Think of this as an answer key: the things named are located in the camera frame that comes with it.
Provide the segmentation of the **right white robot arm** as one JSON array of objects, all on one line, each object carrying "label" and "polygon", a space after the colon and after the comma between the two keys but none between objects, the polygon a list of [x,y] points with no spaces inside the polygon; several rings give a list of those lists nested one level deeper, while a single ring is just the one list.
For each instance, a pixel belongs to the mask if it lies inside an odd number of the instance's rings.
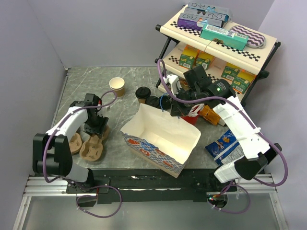
[{"label": "right white robot arm", "polygon": [[161,74],[160,79],[171,97],[172,116],[188,115],[192,107],[209,106],[225,122],[241,146],[244,155],[223,164],[210,178],[210,187],[220,191],[226,182],[243,178],[251,180],[262,171],[281,149],[271,143],[251,121],[238,99],[236,92],[224,79],[213,82],[202,66],[185,72],[188,90],[180,87],[178,77]]}]

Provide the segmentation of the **cardboard cup carrier tray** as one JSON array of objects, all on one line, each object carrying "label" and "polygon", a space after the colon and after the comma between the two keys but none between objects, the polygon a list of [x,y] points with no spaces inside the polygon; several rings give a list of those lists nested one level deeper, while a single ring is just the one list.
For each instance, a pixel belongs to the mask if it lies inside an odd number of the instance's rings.
[{"label": "cardboard cup carrier tray", "polygon": [[82,144],[82,147],[79,151],[79,155],[83,160],[86,161],[97,161],[100,159],[103,153],[103,142],[107,139],[110,133],[110,127],[106,126],[102,136],[94,134]]}]

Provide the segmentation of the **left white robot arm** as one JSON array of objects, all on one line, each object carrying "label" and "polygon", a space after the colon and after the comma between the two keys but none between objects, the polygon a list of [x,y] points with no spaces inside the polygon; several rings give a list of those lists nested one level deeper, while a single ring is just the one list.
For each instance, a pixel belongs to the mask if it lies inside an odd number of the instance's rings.
[{"label": "left white robot arm", "polygon": [[103,140],[109,134],[108,117],[99,115],[102,99],[88,93],[82,101],[74,101],[65,116],[50,130],[33,138],[32,168],[47,183],[62,178],[88,193],[94,189],[94,173],[73,162],[71,146],[88,160],[100,158]]}]

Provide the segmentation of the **black cup lid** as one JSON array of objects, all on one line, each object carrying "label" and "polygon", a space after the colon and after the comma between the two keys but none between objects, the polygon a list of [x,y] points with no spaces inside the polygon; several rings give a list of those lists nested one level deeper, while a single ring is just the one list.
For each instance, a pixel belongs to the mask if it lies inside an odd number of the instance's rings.
[{"label": "black cup lid", "polygon": [[135,95],[138,99],[147,99],[151,96],[151,90],[148,87],[142,86],[136,90]]},{"label": "black cup lid", "polygon": [[149,106],[155,107],[155,108],[159,108],[159,98],[157,96],[149,96],[145,103]]}]

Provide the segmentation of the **paper takeout bag blue handles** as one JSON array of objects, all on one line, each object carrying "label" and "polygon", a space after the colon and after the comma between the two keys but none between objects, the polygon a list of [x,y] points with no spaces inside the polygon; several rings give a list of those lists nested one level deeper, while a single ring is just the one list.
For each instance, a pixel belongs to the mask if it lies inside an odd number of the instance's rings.
[{"label": "paper takeout bag blue handles", "polygon": [[201,137],[201,132],[181,117],[144,103],[120,131],[133,153],[175,178]]}]

